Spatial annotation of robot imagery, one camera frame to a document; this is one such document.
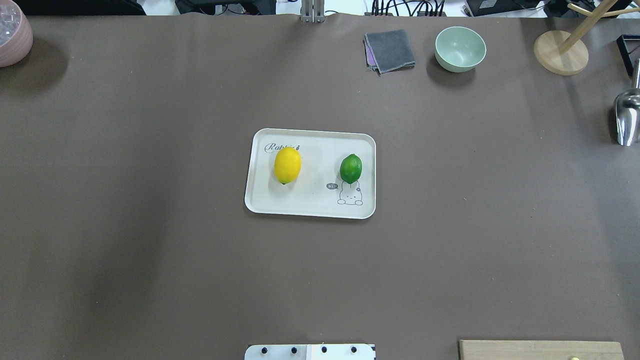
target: gray cloth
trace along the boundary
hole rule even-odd
[[[366,33],[364,38],[371,49],[380,74],[415,65],[415,58],[405,30]]]

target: lime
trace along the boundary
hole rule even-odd
[[[276,174],[278,181],[284,185],[298,177],[301,166],[302,158],[300,153],[292,147],[285,147],[276,154],[273,172]]]
[[[340,177],[347,184],[353,184],[362,175],[362,160],[356,154],[351,154],[340,164]]]

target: pink bowl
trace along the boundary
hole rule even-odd
[[[20,24],[15,33],[4,44],[0,44],[0,67],[13,65],[22,60],[33,45],[33,32],[20,7],[11,0],[0,0],[0,5],[13,4],[20,13]]]

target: metal scoop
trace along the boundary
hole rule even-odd
[[[633,88],[616,97],[618,142],[623,146],[638,142],[640,134],[640,59],[634,65]]]

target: green bowl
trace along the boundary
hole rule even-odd
[[[475,31],[462,26],[442,30],[436,37],[436,60],[451,72],[465,72],[486,55],[486,44]]]

